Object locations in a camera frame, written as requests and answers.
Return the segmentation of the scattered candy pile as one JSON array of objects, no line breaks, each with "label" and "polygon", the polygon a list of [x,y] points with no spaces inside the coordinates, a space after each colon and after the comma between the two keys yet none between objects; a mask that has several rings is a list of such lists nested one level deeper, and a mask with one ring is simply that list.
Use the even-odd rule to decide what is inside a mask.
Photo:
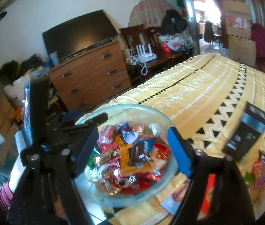
[{"label": "scattered candy pile", "polygon": [[244,176],[245,184],[250,192],[265,191],[265,152],[259,151],[259,156],[254,162],[250,172]]}]

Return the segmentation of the orange snack packet in bowl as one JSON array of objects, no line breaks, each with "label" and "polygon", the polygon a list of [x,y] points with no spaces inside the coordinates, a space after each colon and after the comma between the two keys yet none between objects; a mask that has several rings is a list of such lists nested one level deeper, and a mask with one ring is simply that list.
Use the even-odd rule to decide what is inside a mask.
[{"label": "orange snack packet in bowl", "polygon": [[129,176],[136,173],[152,172],[155,170],[155,162],[151,160],[145,151],[145,144],[125,144],[120,135],[116,135],[114,141],[120,150],[120,173]]}]

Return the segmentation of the white wifi router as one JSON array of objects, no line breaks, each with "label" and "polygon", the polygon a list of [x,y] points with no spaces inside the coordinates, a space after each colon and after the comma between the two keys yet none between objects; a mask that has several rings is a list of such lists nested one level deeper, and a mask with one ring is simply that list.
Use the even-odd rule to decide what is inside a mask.
[{"label": "white wifi router", "polygon": [[145,51],[144,45],[141,45],[141,44],[136,45],[135,49],[137,50],[137,54],[133,55],[131,53],[130,58],[139,63],[147,63],[147,62],[155,60],[157,58],[157,55],[153,53],[150,44],[148,44],[147,46],[148,46],[149,52]]}]

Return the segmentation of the wooden chest of drawers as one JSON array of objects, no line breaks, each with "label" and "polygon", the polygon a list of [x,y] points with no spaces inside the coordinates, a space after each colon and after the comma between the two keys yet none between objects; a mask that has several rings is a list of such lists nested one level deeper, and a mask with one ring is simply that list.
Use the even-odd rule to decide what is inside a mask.
[{"label": "wooden chest of drawers", "polygon": [[131,88],[118,40],[96,47],[53,67],[49,77],[69,111],[88,111]]}]

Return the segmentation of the red and tan snack box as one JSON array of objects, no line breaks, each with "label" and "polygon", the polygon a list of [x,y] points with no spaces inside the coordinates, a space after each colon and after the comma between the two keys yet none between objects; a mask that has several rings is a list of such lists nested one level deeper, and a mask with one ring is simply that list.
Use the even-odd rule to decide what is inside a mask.
[{"label": "red and tan snack box", "polygon": [[197,220],[203,219],[208,216],[211,208],[214,188],[216,184],[216,175],[209,174],[207,185],[205,187],[204,195],[198,192],[197,189],[190,184],[191,180],[186,179],[182,184],[175,188],[175,190],[160,203],[160,206],[170,215],[175,215],[180,208],[180,205],[185,202],[187,199],[191,199],[192,208],[194,208],[193,203],[201,199],[201,205],[199,210],[199,215]]}]

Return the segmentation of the dark wooden chair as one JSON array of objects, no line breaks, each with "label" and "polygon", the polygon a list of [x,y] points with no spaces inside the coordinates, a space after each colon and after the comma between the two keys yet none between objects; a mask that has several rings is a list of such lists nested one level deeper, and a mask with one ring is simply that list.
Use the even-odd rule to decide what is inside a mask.
[{"label": "dark wooden chair", "polygon": [[157,33],[159,33],[159,29],[160,27],[146,28],[144,24],[141,24],[121,28],[120,32],[132,55],[137,56],[137,52],[141,52],[139,45],[144,46],[145,51],[149,52],[148,45],[150,44],[151,51],[156,54],[157,58],[165,58],[158,44]]}]

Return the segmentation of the black rectangular box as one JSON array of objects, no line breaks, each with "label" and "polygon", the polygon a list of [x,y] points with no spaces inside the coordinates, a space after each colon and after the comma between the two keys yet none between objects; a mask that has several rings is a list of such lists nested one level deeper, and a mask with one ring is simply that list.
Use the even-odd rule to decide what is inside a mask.
[{"label": "black rectangular box", "polygon": [[240,161],[265,131],[265,111],[246,102],[244,111],[222,152]]}]

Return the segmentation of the red coffee snack packet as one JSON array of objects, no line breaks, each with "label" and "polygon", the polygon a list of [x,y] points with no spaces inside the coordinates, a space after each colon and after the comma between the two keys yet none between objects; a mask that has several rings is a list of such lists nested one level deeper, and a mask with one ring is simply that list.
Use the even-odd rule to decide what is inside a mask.
[{"label": "red coffee snack packet", "polygon": [[149,189],[151,183],[159,182],[161,178],[161,173],[158,170],[123,176],[120,172],[121,168],[118,161],[108,163],[108,168],[110,172],[108,181],[114,187],[119,188],[121,194],[139,193]]}]

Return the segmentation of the stacked cardboard boxes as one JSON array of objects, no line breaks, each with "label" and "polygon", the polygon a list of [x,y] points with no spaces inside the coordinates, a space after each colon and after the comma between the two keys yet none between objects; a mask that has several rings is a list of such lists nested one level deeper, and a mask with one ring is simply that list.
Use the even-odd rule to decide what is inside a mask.
[{"label": "stacked cardboard boxes", "polygon": [[256,42],[251,39],[250,5],[224,0],[223,7],[229,58],[255,67],[257,47]]}]

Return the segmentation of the black jacket on chair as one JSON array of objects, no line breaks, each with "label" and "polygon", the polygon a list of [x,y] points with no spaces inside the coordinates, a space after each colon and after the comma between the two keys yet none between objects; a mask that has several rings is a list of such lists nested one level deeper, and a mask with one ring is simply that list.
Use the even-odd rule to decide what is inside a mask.
[{"label": "black jacket on chair", "polygon": [[182,33],[186,28],[186,20],[176,10],[166,10],[165,16],[161,22],[162,35]]}]

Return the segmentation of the clear glass bowl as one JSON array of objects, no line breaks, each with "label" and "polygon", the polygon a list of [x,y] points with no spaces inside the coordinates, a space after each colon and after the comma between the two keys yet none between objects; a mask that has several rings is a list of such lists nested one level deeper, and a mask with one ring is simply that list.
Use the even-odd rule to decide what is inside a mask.
[{"label": "clear glass bowl", "polygon": [[172,121],[148,106],[120,104],[96,110],[76,124],[102,113],[108,119],[97,125],[99,137],[86,168],[75,179],[82,200],[128,207],[166,188],[178,172],[166,136]]}]

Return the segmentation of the blue snack packet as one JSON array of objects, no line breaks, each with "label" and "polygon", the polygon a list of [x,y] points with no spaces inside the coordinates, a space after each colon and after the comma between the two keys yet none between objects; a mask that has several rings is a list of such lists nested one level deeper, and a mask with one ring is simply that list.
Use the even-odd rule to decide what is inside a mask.
[{"label": "blue snack packet", "polygon": [[129,149],[129,164],[137,166],[140,163],[152,162],[151,150],[155,144],[153,139],[139,140]]}]

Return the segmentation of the black flat television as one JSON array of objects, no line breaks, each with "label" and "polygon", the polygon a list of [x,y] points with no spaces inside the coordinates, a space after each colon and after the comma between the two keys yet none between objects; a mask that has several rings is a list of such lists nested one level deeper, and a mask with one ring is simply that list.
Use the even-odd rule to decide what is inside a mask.
[{"label": "black flat television", "polygon": [[117,36],[103,10],[75,17],[42,33],[47,54],[56,52],[59,60]]}]

